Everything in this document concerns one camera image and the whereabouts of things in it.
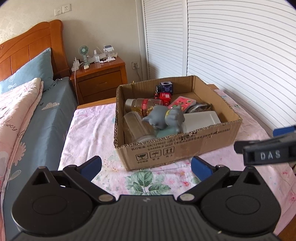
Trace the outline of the round metal tin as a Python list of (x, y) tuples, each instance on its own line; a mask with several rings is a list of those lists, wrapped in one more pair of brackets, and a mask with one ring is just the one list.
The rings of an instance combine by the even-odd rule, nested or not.
[(208, 103), (197, 103), (191, 107), (189, 107), (185, 113), (199, 113), (203, 111), (208, 111), (211, 109), (211, 105)]

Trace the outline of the small green desk fan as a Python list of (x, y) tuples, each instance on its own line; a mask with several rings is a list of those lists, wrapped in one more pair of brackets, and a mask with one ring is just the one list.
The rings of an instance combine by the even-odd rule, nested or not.
[(82, 45), (78, 49), (78, 53), (83, 57), (83, 65), (84, 66), (89, 66), (88, 62), (88, 53), (89, 53), (89, 48), (86, 45)]

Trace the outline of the grey cat figurine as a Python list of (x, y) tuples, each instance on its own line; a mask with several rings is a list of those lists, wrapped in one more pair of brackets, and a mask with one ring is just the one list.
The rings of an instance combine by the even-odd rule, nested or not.
[(156, 105), (142, 120), (154, 128), (157, 138), (164, 138), (182, 133), (185, 117), (180, 105), (174, 108)]

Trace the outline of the white louvered closet door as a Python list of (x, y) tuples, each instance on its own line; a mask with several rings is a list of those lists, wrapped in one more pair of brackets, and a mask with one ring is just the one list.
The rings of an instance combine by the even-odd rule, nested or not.
[(295, 124), (295, 7), (288, 1), (143, 1), (149, 79), (196, 75), (267, 133)]

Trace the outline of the clear bottle red label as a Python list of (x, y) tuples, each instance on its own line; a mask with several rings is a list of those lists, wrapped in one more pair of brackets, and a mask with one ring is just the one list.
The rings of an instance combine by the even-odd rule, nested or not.
[(143, 118), (148, 116), (157, 105), (163, 105), (163, 102), (160, 99), (152, 98), (127, 99), (125, 101), (125, 111), (127, 113), (134, 111)]

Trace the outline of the red card box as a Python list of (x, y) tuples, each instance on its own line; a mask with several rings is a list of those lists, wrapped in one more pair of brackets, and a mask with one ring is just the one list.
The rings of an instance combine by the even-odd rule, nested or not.
[(187, 98), (184, 96), (179, 96), (177, 99), (175, 99), (169, 106), (169, 109), (172, 108), (176, 108), (178, 106), (181, 107), (181, 110), (183, 111), (183, 113), (186, 112), (186, 110), (189, 109), (189, 107), (193, 106), (196, 104), (196, 100), (191, 99), (191, 98)]

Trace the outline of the wooden headboard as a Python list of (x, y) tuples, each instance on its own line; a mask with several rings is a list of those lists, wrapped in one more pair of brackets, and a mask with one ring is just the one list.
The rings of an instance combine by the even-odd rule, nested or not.
[(51, 48), (54, 77), (70, 75), (60, 20), (40, 22), (27, 32), (1, 43), (1, 81), (5, 80), (45, 49)]

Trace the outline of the blue bed sheet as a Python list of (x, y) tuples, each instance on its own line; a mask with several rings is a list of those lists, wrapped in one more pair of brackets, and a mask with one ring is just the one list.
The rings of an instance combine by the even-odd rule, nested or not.
[(58, 169), (77, 106), (68, 77), (58, 80), (55, 86), (43, 92), (8, 176), (3, 203), (6, 240), (13, 239), (19, 233), (11, 216), (11, 208), (30, 176), (39, 166), (46, 166), (49, 170)]

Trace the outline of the brown cardboard box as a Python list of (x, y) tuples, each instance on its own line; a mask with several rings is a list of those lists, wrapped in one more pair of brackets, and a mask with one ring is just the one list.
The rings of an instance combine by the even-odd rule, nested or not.
[[(125, 101), (129, 98), (152, 97), (156, 86), (167, 81), (173, 84), (173, 99), (185, 96), (211, 104), (220, 123), (189, 133), (129, 144), (123, 125)], [(116, 90), (114, 147), (128, 171), (165, 165), (227, 147), (233, 144), (241, 123), (240, 115), (197, 76), (147, 80), (120, 85)]]

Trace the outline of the clear jar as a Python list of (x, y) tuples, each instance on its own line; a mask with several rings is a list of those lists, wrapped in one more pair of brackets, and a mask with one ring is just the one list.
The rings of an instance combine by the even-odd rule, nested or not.
[(156, 132), (153, 127), (143, 121), (139, 113), (135, 111), (124, 115), (123, 129), (126, 144), (140, 143), (156, 138)]

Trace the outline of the floral pink table cloth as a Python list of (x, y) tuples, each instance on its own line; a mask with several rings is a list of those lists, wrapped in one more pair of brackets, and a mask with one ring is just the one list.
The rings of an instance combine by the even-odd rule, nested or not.
[[(157, 168), (128, 172), (114, 148), (115, 105), (100, 105), (74, 112), (62, 151), (59, 169), (81, 165), (94, 156), (102, 159), (102, 170), (93, 183), (115, 197), (122, 194), (179, 196), (199, 183), (191, 160)], [(295, 175), (289, 164), (258, 166), (258, 172), (278, 199), (281, 217), (279, 234), (295, 216)]]

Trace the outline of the white plastic container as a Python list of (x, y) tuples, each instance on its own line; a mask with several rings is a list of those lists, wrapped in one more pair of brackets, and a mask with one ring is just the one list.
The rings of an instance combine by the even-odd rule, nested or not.
[(215, 111), (204, 111), (198, 113), (184, 114), (185, 121), (182, 128), (184, 133), (189, 133), (201, 128), (221, 123)]

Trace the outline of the wall power socket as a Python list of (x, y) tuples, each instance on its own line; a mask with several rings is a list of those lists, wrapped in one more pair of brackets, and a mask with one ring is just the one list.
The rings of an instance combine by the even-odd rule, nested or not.
[(138, 61), (132, 62), (132, 69), (138, 69), (138, 68), (139, 68)]

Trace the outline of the white gadget on nightstand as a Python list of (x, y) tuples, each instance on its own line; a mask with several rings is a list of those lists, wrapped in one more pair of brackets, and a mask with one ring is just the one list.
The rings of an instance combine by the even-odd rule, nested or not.
[(111, 62), (117, 58), (117, 52), (115, 52), (112, 45), (104, 45), (103, 52), (100, 54), (101, 62)]

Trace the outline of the clear spray bottle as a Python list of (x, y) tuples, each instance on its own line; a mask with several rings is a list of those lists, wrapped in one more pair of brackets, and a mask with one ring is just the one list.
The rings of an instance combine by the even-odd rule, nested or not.
[(94, 63), (99, 63), (100, 62), (100, 57), (99, 57), (99, 54), (97, 54), (97, 51), (94, 50)]

